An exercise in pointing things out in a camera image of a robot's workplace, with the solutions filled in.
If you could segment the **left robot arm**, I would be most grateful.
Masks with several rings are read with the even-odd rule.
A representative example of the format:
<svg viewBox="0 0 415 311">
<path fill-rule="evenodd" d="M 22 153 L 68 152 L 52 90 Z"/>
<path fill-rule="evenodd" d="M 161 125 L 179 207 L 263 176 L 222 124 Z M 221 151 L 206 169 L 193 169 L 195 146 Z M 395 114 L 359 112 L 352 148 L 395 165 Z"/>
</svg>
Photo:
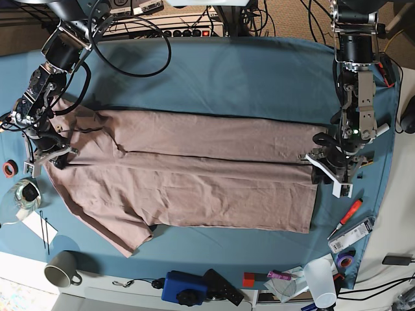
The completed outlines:
<svg viewBox="0 0 415 311">
<path fill-rule="evenodd" d="M 340 108 L 330 120 L 336 133 L 315 134 L 317 147 L 302 156 L 313 165 L 314 185 L 350 182 L 357 154 L 377 137 L 371 67 L 380 62 L 378 7 L 359 8 L 353 1 L 331 1 L 330 7 L 335 37 L 333 76 Z"/>
</svg>

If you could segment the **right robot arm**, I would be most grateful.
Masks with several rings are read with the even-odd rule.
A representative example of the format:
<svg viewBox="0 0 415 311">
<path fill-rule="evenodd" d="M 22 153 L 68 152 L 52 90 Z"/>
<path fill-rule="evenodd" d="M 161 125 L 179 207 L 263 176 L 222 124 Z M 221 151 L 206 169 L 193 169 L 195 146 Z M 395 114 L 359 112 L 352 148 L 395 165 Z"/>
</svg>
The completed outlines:
<svg viewBox="0 0 415 311">
<path fill-rule="evenodd" d="M 27 151 L 24 171 L 32 177 L 40 175 L 46 162 L 64 168 L 68 154 L 78 153 L 51 125 L 50 120 L 57 114 L 53 107 L 80 67 L 86 72 L 81 92 L 86 94 L 91 71 L 85 59 L 113 20 L 108 1 L 44 1 L 43 4 L 60 22 L 42 47 L 45 63 L 32 73 L 27 90 L 1 125 L 6 131 L 22 132 Z"/>
</svg>

